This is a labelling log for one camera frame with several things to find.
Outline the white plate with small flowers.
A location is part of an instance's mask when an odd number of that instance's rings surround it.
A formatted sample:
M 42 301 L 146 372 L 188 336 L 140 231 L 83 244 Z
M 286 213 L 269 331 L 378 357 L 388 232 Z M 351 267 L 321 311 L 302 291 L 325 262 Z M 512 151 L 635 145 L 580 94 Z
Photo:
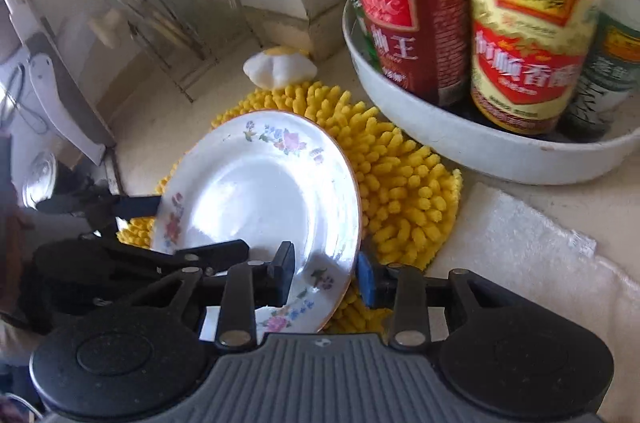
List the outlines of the white plate with small flowers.
M 152 250 L 236 239 L 253 264 L 284 241 L 295 250 L 288 300 L 257 309 L 258 335 L 320 331 L 346 294 L 361 239 L 355 174 L 320 126 L 288 112 L 248 113 L 182 158 L 157 209 Z

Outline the yellow chenille mat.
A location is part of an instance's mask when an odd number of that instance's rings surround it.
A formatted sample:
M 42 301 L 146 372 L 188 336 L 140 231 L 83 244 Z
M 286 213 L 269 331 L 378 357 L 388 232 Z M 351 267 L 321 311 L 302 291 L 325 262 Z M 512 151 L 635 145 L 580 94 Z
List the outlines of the yellow chenille mat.
M 350 91 L 321 82 L 290 85 L 285 90 L 257 88 L 212 122 L 215 130 L 232 118 L 254 111 L 281 110 L 307 117 L 325 129 L 346 150 L 355 171 L 361 198 L 363 234 L 382 244 L 376 255 L 383 265 L 413 265 L 424 271 L 446 243 L 456 222 L 463 178 L 449 172 L 440 155 L 409 139 L 396 125 L 381 120 L 375 106 L 352 103 Z M 155 219 L 134 218 L 117 233 L 122 243 L 151 248 Z M 258 330 L 295 330 L 294 322 L 319 306 L 310 293 L 294 299 L 293 307 L 271 308 L 256 315 Z M 329 333 L 383 334 L 390 309 L 373 309 L 363 302 L 352 279 L 340 305 L 321 330 Z

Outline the white cloth towel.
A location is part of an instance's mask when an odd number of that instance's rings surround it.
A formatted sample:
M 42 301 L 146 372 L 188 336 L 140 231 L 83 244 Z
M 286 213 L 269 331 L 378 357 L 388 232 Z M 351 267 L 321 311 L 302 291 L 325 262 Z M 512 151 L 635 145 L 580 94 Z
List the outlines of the white cloth towel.
M 446 277 L 452 268 L 474 271 L 600 336 L 615 365 L 600 416 L 638 421 L 639 285 L 599 255 L 596 241 L 477 183 L 426 272 Z

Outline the white round tray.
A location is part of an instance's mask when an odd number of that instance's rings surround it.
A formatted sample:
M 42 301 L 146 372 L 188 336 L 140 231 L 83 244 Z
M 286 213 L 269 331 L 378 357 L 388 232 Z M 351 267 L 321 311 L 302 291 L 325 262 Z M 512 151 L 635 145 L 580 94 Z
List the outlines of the white round tray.
M 638 98 L 623 106 L 622 117 L 601 141 L 513 135 L 426 103 L 378 73 L 367 58 L 367 44 L 349 1 L 342 30 L 359 82 L 383 115 L 414 140 L 475 172 L 533 186 L 561 186 L 603 176 L 639 150 Z

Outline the white flower-shaped sponge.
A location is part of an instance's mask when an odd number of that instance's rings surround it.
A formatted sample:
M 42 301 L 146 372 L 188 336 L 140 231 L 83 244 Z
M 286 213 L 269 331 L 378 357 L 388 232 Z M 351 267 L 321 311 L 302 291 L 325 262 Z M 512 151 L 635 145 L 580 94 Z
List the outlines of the white flower-shaped sponge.
M 243 64 L 243 72 L 256 87 L 278 90 L 313 80 L 318 68 L 303 51 L 277 46 L 262 50 L 247 59 Z

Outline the steel dish rack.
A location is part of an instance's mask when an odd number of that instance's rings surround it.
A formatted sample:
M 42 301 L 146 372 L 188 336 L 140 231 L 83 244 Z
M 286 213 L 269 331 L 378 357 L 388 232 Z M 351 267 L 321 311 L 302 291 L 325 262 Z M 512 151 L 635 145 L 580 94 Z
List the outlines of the steel dish rack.
M 146 0 L 114 0 L 133 18 L 160 33 L 175 46 L 203 60 L 205 51 L 181 24 Z M 22 45 L 28 50 L 30 85 L 50 123 L 63 138 L 99 165 L 115 140 L 104 120 L 85 98 L 63 61 L 51 35 L 28 0 L 4 0 Z

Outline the green label sauce bottle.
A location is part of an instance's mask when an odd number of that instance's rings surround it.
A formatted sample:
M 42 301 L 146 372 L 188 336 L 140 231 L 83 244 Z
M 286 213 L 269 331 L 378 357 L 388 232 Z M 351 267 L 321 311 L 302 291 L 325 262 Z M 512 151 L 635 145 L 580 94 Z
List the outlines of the green label sauce bottle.
M 577 142 L 602 139 L 639 87 L 639 0 L 603 0 L 596 34 L 558 131 Z

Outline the red yellow label bottle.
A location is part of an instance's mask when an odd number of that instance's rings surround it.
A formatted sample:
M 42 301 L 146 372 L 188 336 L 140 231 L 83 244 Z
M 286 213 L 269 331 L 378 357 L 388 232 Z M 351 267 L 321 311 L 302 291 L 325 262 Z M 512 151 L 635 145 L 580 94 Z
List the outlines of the red yellow label bottle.
M 471 99 L 488 122 L 551 132 L 574 94 L 602 0 L 471 0 Z

